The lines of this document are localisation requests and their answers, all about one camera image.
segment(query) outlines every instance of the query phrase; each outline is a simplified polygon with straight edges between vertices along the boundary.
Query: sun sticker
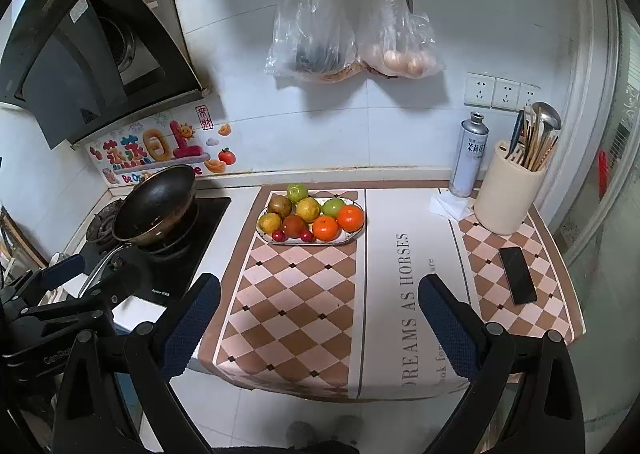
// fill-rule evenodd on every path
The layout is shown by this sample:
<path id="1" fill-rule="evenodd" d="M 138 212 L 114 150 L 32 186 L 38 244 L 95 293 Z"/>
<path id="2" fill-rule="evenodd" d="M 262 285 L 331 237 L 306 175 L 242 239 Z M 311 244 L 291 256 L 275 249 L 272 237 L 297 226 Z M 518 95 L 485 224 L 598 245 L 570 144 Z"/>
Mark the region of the sun sticker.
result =
<path id="1" fill-rule="evenodd" d="M 190 124 L 181 124 L 179 130 L 180 136 L 185 140 L 190 140 L 191 138 L 193 138 L 193 127 L 191 127 Z"/>

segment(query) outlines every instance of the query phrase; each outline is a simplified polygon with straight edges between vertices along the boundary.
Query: frying pan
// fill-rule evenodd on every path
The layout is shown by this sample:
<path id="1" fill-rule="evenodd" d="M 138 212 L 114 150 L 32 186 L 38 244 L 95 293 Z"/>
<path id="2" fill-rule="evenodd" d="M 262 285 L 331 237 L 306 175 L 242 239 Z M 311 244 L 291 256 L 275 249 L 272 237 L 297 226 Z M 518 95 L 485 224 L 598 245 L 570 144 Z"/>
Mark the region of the frying pan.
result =
<path id="1" fill-rule="evenodd" d="M 195 173 L 189 165 L 173 165 L 139 183 L 116 213 L 111 233 L 120 241 L 106 254 L 82 285 L 81 297 L 102 273 L 111 257 L 128 246 L 161 241 L 187 212 L 196 195 Z"/>

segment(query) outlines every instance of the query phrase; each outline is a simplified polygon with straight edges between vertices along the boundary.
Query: green apple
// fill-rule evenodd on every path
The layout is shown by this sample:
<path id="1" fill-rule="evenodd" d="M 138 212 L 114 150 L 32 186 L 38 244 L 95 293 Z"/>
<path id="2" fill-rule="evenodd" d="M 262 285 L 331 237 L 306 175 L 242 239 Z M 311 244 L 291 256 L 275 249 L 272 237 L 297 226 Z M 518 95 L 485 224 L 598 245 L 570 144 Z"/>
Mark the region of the green apple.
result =
<path id="1" fill-rule="evenodd" d="M 325 216 L 331 216 L 332 218 L 338 217 L 338 212 L 344 206 L 344 201 L 340 198 L 331 198 L 324 202 L 322 205 L 322 214 Z"/>
<path id="2" fill-rule="evenodd" d="M 292 203 L 302 201 L 308 196 L 309 191 L 302 183 L 290 183 L 287 187 L 287 198 L 289 198 Z"/>

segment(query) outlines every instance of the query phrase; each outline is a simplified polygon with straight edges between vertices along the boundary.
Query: orange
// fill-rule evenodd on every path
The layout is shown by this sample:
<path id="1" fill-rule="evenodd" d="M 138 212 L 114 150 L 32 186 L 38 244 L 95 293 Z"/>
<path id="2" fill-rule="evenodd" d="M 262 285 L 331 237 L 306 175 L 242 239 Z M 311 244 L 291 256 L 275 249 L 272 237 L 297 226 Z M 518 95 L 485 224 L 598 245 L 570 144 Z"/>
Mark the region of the orange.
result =
<path id="1" fill-rule="evenodd" d="M 338 237 L 340 227 L 331 216 L 320 216 L 314 221 L 311 231 L 320 241 L 333 241 Z"/>
<path id="2" fill-rule="evenodd" d="M 338 211 L 337 219 L 347 232 L 357 232 L 364 225 L 364 212 L 357 205 L 345 205 Z"/>

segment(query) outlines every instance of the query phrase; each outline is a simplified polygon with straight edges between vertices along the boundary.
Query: utensil holder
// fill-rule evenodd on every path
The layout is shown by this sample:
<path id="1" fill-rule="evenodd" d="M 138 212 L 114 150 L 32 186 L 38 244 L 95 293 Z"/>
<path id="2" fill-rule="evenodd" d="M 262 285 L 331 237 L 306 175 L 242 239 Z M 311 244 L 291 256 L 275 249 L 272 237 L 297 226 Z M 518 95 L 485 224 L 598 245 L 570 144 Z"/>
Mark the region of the utensil holder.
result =
<path id="1" fill-rule="evenodd" d="M 494 156 L 474 204 L 478 222 L 494 234 L 513 234 L 524 221 L 546 169 L 532 172 L 505 160 L 508 142 L 495 144 Z"/>

